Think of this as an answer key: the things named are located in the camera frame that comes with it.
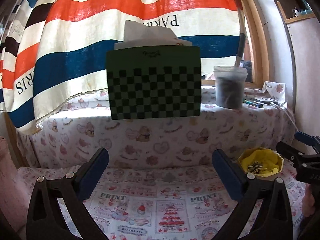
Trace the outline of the person right hand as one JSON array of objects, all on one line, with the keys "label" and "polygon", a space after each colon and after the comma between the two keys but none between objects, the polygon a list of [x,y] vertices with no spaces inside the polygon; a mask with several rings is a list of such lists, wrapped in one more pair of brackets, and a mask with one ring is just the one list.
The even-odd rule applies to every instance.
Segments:
[{"label": "person right hand", "polygon": [[306,184],[305,193],[302,199],[302,214],[304,217],[309,217],[315,213],[315,199],[312,195],[312,188],[310,184]]}]

